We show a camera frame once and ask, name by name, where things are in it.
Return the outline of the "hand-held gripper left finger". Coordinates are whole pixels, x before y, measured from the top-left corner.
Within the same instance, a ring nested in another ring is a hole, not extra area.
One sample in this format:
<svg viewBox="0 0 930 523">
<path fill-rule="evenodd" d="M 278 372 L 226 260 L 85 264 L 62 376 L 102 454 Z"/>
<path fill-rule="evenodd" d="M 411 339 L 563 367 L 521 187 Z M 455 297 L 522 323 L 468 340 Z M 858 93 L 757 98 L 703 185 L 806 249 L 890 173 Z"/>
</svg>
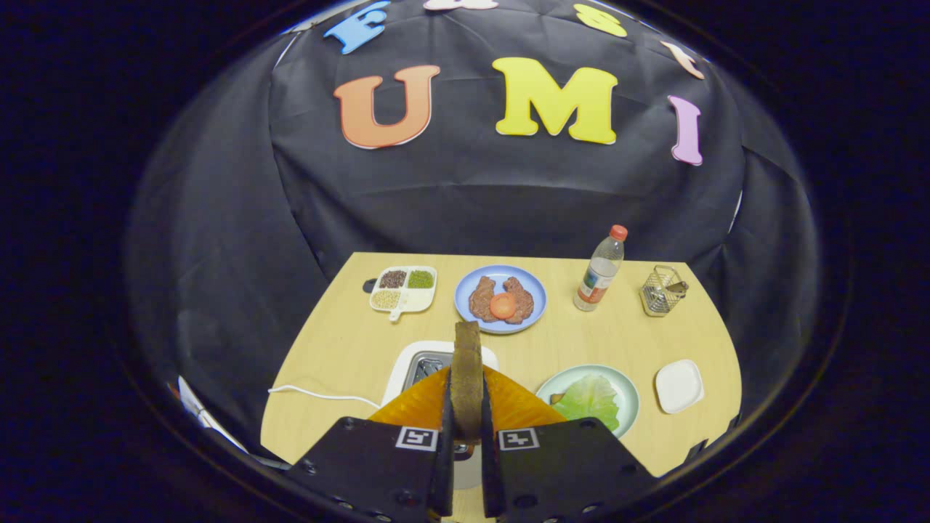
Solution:
<svg viewBox="0 0 930 523">
<path fill-rule="evenodd" d="M 399 398 L 425 393 L 433 424 L 342 417 L 288 470 L 323 522 L 439 522 L 452 509 L 449 368 Z"/>
</svg>

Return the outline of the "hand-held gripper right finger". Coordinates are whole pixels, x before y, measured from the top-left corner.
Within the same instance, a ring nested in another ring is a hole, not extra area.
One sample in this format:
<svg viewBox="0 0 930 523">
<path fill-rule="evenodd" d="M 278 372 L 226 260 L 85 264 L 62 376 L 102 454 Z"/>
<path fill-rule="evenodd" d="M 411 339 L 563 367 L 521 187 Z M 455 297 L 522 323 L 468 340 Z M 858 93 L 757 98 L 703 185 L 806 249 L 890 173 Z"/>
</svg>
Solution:
<svg viewBox="0 0 930 523">
<path fill-rule="evenodd" d="M 627 519 L 658 480 L 598 419 L 498 430 L 492 376 L 484 369 L 484 510 L 498 522 Z"/>
</svg>

